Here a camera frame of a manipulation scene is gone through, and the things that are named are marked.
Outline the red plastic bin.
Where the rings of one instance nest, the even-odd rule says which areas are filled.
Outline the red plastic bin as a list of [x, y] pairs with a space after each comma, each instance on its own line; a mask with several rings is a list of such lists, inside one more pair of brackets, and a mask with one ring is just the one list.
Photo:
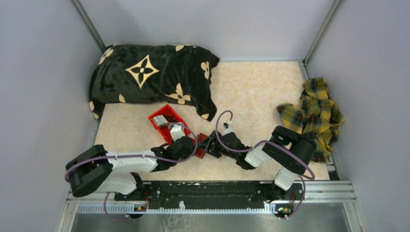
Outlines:
[[172, 143], [173, 135], [176, 138], [181, 134], [176, 132], [176, 129], [172, 129], [172, 123], [180, 123], [187, 126], [186, 122], [180, 117], [176, 111], [168, 104], [148, 116], [148, 120], [153, 127], [160, 133], [165, 142]]

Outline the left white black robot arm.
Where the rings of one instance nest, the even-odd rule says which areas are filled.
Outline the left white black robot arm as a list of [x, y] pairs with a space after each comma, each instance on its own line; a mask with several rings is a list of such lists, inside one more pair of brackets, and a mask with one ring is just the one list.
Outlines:
[[66, 164], [64, 179], [77, 198], [95, 192], [115, 192], [139, 200], [145, 193], [140, 172], [166, 171], [190, 159], [197, 145], [197, 140], [188, 136], [131, 153], [107, 151], [103, 145], [94, 145]]

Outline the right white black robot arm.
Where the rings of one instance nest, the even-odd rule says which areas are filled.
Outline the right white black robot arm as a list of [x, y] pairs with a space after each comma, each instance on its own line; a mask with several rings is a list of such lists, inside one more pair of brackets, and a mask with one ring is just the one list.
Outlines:
[[267, 140], [250, 147], [241, 142], [233, 127], [227, 124], [224, 126], [223, 133], [215, 130], [204, 136], [199, 149], [216, 158], [230, 157], [245, 170], [253, 170], [267, 161], [275, 160], [281, 165], [272, 186], [276, 198], [285, 199], [291, 193], [294, 181], [309, 170], [308, 164], [317, 146], [306, 136], [277, 126]]

